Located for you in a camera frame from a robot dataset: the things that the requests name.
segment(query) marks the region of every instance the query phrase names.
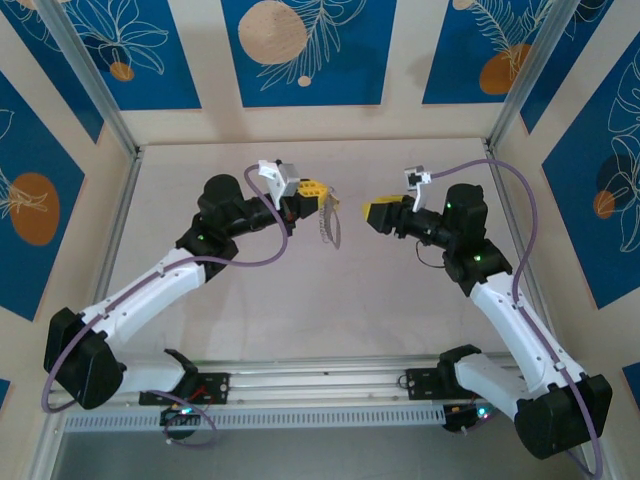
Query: white bracket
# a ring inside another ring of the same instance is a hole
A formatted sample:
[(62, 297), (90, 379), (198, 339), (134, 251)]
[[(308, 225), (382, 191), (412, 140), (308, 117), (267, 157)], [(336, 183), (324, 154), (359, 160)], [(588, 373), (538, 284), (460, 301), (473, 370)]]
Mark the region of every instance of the white bracket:
[(411, 210), (417, 212), (427, 203), (427, 185), (431, 183), (431, 172), (425, 172), (423, 166), (405, 168), (404, 178), (407, 190), (416, 192), (416, 201)]
[(280, 210), (280, 199), (292, 197), (300, 186), (300, 175), (292, 163), (259, 160), (258, 175), (267, 179), (267, 187), (276, 210)]

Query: cream wall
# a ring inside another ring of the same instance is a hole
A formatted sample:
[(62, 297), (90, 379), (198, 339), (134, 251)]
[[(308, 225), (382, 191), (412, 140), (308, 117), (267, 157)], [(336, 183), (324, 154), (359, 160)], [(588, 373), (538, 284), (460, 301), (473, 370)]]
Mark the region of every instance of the cream wall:
[(130, 161), (106, 128), (93, 143), (2, 14), (0, 45), (0, 71), (85, 173), (35, 321), (0, 308), (0, 378), (11, 381), (0, 413), (0, 477), (13, 479), (26, 471), (44, 420), (48, 319), (64, 306), (77, 310), (91, 301)]
[(140, 144), (484, 137), (500, 103), (422, 106), (450, 0), (398, 0), (382, 105), (244, 109), (219, 0), (169, 0), (202, 111), (123, 112)]
[[(638, 18), (639, 2), (615, 0), (532, 135), (527, 136), (518, 120), (497, 152), (498, 158), (523, 171), (539, 202), (540, 234), (533, 268), (554, 325), (568, 351), (590, 373), (604, 374), (614, 389), (603, 441), (612, 478), (619, 479), (637, 478), (640, 469), (640, 412), (621, 371), (640, 361), (640, 290), (601, 310), (595, 307), (541, 165), (638, 34)], [(526, 219), (522, 223), (529, 232), (526, 196), (509, 177), (504, 174), (517, 200), (518, 217)]]

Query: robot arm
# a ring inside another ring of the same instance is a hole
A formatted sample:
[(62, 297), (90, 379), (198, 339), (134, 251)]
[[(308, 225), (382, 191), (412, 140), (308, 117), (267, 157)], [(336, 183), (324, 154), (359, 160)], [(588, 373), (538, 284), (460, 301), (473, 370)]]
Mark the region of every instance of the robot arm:
[[(430, 182), (422, 169), (405, 171), (410, 190)], [(525, 447), (546, 458), (589, 440), (576, 399), (560, 372), (566, 367), (602, 434), (612, 390), (602, 375), (589, 377), (558, 344), (524, 296), (512, 298), (512, 268), (485, 238), (487, 205), (480, 186), (452, 186), (443, 213), (423, 207), (424, 195), (382, 197), (365, 205), (365, 219), (379, 233), (407, 235), (444, 250), (445, 270), (485, 313), (513, 358), (522, 378), (494, 364), (480, 349), (466, 345), (440, 356), (438, 373), (452, 395), (459, 389), (485, 398), (514, 421)], [(525, 310), (558, 354), (557, 363), (521, 313)]]
[[(300, 180), (293, 165), (261, 161), (266, 195), (291, 236), (298, 219), (322, 206), (328, 188)], [(85, 409), (98, 407), (115, 394), (159, 390), (186, 398), (195, 389), (196, 367), (180, 353), (141, 356), (126, 351), (129, 340), (158, 313), (222, 271), (226, 264), (197, 261), (209, 256), (231, 261), (238, 249), (234, 237), (262, 230), (276, 219), (258, 197), (245, 200), (238, 181), (217, 175), (198, 199), (200, 211), (176, 247), (137, 280), (102, 302), (75, 314), (65, 308), (49, 325), (44, 368), (51, 372), (71, 340), (101, 318), (62, 363), (56, 380)]]

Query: purple cable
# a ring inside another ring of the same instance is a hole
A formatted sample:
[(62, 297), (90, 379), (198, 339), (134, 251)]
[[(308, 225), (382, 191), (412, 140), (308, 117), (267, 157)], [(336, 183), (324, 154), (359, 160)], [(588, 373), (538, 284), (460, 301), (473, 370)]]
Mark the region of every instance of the purple cable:
[[(265, 206), (267, 207), (269, 212), (271, 212), (271, 214), (273, 215), (273, 217), (276, 220), (276, 223), (280, 227), (280, 231), (282, 232), (282, 245), (281, 245), (280, 249), (278, 250), (278, 252), (276, 252), (276, 254), (273, 255), (270, 258), (268, 258), (266, 260), (260, 260), (258, 262), (239, 262), (239, 261), (236, 261), (236, 260), (227, 260), (227, 259), (224, 259), (224, 258), (211, 257), (211, 256), (190, 257), (190, 258), (185, 258), (185, 259), (182, 259), (182, 260), (178, 260), (177, 262), (173, 262), (173, 263), (167, 265), (166, 268), (165, 268), (166, 272), (169, 272), (169, 271), (171, 271), (171, 270), (173, 270), (175, 268), (178, 268), (178, 267), (180, 267), (182, 265), (185, 265), (185, 264), (188, 264), (188, 263), (192, 263), (192, 262), (220, 263), (220, 264), (223, 264), (223, 265), (232, 265), (232, 266), (236, 266), (236, 267), (263, 267), (265, 265), (269, 265), (270, 263), (275, 262), (280, 257), (282, 257), (282, 255), (284, 254), (285, 250), (287, 249), (287, 245), (288, 245), (288, 242), (289, 242), (289, 235), (287, 233), (287, 228), (286, 228), (286, 226), (284, 224), (284, 221), (280, 217), (280, 214), (276, 210), (276, 208), (273, 206), (273, 204), (271, 204), (271, 202), (269, 202), (267, 197), (260, 191), (260, 189), (256, 186), (256, 184), (251, 180), (251, 177), (249, 176), (249, 174), (251, 172), (253, 172), (254, 170), (258, 170), (258, 165), (252, 165), (252, 166), (248, 167), (244, 171), (244, 179), (246, 180), (247, 184), (249, 185), (249, 188), (251, 188), (251, 190), (253, 190), (253, 192), (258, 196), (258, 198), (260, 200), (262, 200), (262, 202), (265, 204)], [(154, 273), (150, 274), (148, 277), (143, 278), (138, 283), (136, 283), (131, 288), (129, 288), (129, 290), (127, 290), (122, 295), (120, 295), (118, 298), (116, 298), (115, 300), (110, 302), (109, 305), (105, 308), (105, 313), (107, 314), (107, 316), (108, 316), (109, 312), (111, 312), (115, 308), (117, 308), (118, 305), (122, 304), (124, 301), (126, 301), (131, 296), (136, 294), (142, 288), (146, 287), (149, 283), (151, 283), (153, 280), (155, 280), (159, 276), (161, 276), (159, 272), (154, 272)], [(75, 400), (72, 400), (71, 402), (66, 403), (66, 404), (64, 404), (64, 405), (62, 405), (60, 407), (52, 407), (51, 405), (49, 405), (49, 393), (51, 392), (51, 387), (53, 386), (53, 382), (55, 381), (56, 377), (58, 376), (58, 373), (60, 372), (60, 369), (62, 368), (62, 364), (65, 362), (67, 357), (71, 354), (73, 349), (78, 345), (80, 340), (82, 340), (82, 338), (84, 338), (84, 336), (90, 330), (92, 330), (93, 327), (95, 327), (96, 324), (100, 320), (102, 320), (103, 318), (104, 317), (102, 315), (100, 315), (100, 314), (98, 314), (94, 318), (92, 318), (89, 321), (89, 323), (87, 323), (84, 327), (82, 327), (82, 329), (78, 332), (78, 334), (71, 339), (71, 341), (68, 343), (68, 345), (60, 353), (60, 356), (54, 362), (53, 367), (51, 368), (51, 372), (49, 373), (49, 376), (47, 377), (47, 380), (45, 381), (44, 388), (42, 389), (42, 398), (40, 399), (40, 405), (42, 407), (42, 410), (44, 410), (46, 413), (59, 413), (59, 412), (62, 412), (63, 410), (66, 410), (67, 408), (69, 408), (70, 406), (72, 406), (73, 404), (76, 403)], [(180, 399), (179, 397), (171, 395), (170, 393), (160, 392), (160, 391), (155, 391), (155, 390), (152, 391), (151, 393), (153, 393), (155, 395), (158, 395), (160, 397), (167, 398), (169, 400), (173, 400), (174, 402), (178, 402), (178, 403), (180, 403), (182, 405), (185, 405), (185, 406), (187, 406), (189, 408), (192, 408), (199, 415), (203, 416), (205, 418), (205, 420), (212, 426), (213, 430), (215, 431), (215, 425), (213, 423), (213, 420), (211, 420), (211, 418), (209, 418), (204, 413), (204, 411), (202, 411), (201, 409), (199, 409), (195, 405), (192, 405), (189, 402), (187, 402), (186, 400)], [(204, 444), (200, 444), (200, 445), (187, 445), (187, 444), (184, 444), (184, 443), (177, 443), (177, 442), (176, 442), (176, 444), (177, 445), (182, 445), (182, 446), (189, 446), (189, 447), (202, 447), (202, 446), (210, 445), (212, 442), (213, 442), (213, 440), (211, 440), (209, 442), (205, 442)]]
[[(527, 192), (527, 196), (529, 197), (529, 203), (531, 204), (531, 216), (532, 216), (531, 238), (529, 239), (527, 248), (525, 249), (524, 254), (522, 255), (522, 258), (520, 259), (520, 264), (518, 265), (518, 268), (516, 268), (516, 273), (513, 275), (513, 285), (511, 287), (511, 295), (514, 298), (514, 301), (516, 301), (518, 311), (520, 312), (522, 317), (525, 319), (525, 321), (529, 325), (529, 328), (531, 328), (533, 333), (535, 333), (535, 335), (538, 337), (540, 342), (544, 345), (549, 356), (553, 359), (555, 363), (561, 363), (560, 357), (558, 356), (556, 351), (553, 349), (553, 347), (551, 346), (547, 338), (544, 336), (544, 334), (540, 331), (540, 329), (538, 328), (534, 320), (531, 318), (529, 313), (524, 309), (523, 306), (519, 305), (520, 295), (518, 293), (518, 286), (520, 284), (520, 278), (522, 277), (524, 268), (527, 265), (527, 262), (529, 261), (529, 257), (531, 256), (531, 252), (533, 251), (533, 245), (536, 241), (536, 237), (538, 236), (538, 204), (536, 203), (535, 195), (533, 193), (531, 185), (529, 185), (529, 182), (527, 181), (525, 176), (517, 168), (515, 168), (512, 165), (509, 165), (508, 163), (505, 163), (501, 160), (485, 158), (485, 159), (473, 160), (471, 162), (463, 163), (462, 165), (458, 165), (457, 167), (450, 168), (449, 170), (445, 170), (440, 173), (431, 174), (431, 178), (436, 179), (436, 178), (446, 177), (447, 175), (451, 175), (452, 173), (457, 173), (460, 170), (464, 170), (466, 168), (473, 167), (475, 165), (482, 165), (482, 164), (497, 165), (498, 167), (502, 167), (506, 170), (509, 170), (518, 178), (518, 180), (520, 180), (520, 183), (522, 183), (522, 185), (524, 186)], [(578, 464), (578, 466), (584, 473), (591, 476), (595, 480), (600, 480), (600, 478), (602, 478), (602, 474), (604, 471), (604, 465), (603, 465), (603, 459), (602, 459), (602, 450), (600, 448), (600, 441), (598, 440), (598, 434), (596, 433), (595, 426), (593, 425), (593, 419), (591, 418), (591, 414), (589, 413), (589, 409), (587, 408), (584, 398), (582, 397), (582, 394), (578, 390), (578, 387), (576, 386), (575, 382), (571, 378), (571, 375), (569, 375), (566, 368), (562, 368), (559, 371), (562, 377), (565, 379), (565, 381), (569, 385), (569, 388), (571, 389), (571, 392), (573, 393), (574, 397), (576, 398), (576, 401), (578, 402), (578, 407), (580, 408), (580, 412), (582, 413), (582, 417), (584, 418), (584, 421), (587, 425), (589, 437), (593, 445), (593, 453), (596, 459), (595, 473), (591, 473), (591, 471), (585, 465), (583, 465), (582, 462), (580, 462), (575, 457), (575, 455), (573, 455), (571, 452), (568, 452), (569, 456)]]

